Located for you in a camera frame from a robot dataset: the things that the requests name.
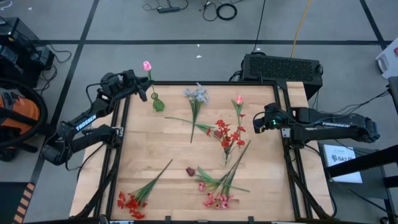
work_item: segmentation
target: pink tulip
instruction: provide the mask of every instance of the pink tulip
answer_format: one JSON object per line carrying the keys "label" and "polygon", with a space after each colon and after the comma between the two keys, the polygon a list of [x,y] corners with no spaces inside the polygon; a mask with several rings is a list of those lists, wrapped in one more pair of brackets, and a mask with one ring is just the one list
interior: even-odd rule
{"label": "pink tulip", "polygon": [[222,202],[222,203],[221,203],[221,206],[222,206],[223,208],[228,208],[228,203]]}
{"label": "pink tulip", "polygon": [[144,62],[144,70],[145,70],[146,72],[149,72],[149,71],[152,70],[152,66],[150,65],[150,63],[149,63],[148,61],[145,61],[145,62]]}
{"label": "pink tulip", "polygon": [[236,104],[240,105],[243,103],[243,97],[241,95],[238,96],[238,98],[236,99]]}

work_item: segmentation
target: small vase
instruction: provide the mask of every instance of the small vase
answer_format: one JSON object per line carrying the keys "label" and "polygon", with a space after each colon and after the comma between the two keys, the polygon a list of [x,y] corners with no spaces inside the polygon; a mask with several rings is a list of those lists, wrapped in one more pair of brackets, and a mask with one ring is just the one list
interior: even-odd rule
{"label": "small vase", "polygon": [[150,96],[154,100],[154,104],[152,105],[156,112],[160,112],[164,110],[164,103],[159,99],[157,93],[153,93]]}
{"label": "small vase", "polygon": [[223,152],[220,164],[222,167],[227,167],[231,163],[231,160],[232,154],[226,154],[225,152]]}

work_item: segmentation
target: white paper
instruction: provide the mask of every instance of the white paper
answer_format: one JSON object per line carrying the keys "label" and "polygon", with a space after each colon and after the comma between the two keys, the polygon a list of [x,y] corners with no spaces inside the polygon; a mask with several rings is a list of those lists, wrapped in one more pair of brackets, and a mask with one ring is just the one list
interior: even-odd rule
{"label": "white paper", "polygon": [[[355,159],[355,152],[353,150],[350,150],[353,149],[352,147],[349,147],[350,149],[347,149],[343,146],[324,145],[324,148],[326,164],[328,167],[351,159]],[[336,182],[362,184],[362,177],[360,172],[333,177],[333,180]]]}

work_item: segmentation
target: black electronic device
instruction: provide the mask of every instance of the black electronic device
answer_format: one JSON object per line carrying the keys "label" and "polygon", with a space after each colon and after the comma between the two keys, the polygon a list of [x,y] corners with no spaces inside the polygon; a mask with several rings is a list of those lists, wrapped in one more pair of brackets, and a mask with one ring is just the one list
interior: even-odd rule
{"label": "black electronic device", "polygon": [[54,54],[34,46],[39,38],[17,17],[0,21],[0,76],[35,88],[43,70],[50,69]]}
{"label": "black electronic device", "polygon": [[158,13],[167,13],[167,12],[179,12],[180,8],[179,7],[158,7],[157,12]]}
{"label": "black electronic device", "polygon": [[323,85],[323,69],[318,60],[246,54],[242,68],[244,81],[303,82],[307,99]]}

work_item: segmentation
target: orange vacuum cleaner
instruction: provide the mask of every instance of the orange vacuum cleaner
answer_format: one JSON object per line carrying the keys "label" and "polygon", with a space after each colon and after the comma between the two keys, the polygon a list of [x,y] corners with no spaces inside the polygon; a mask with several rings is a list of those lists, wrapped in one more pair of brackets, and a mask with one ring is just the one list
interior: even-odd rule
{"label": "orange vacuum cleaner", "polygon": [[37,152],[25,142],[47,132],[47,107],[35,90],[21,82],[0,78],[0,88],[10,90],[0,94],[0,160],[7,162],[18,150]]}

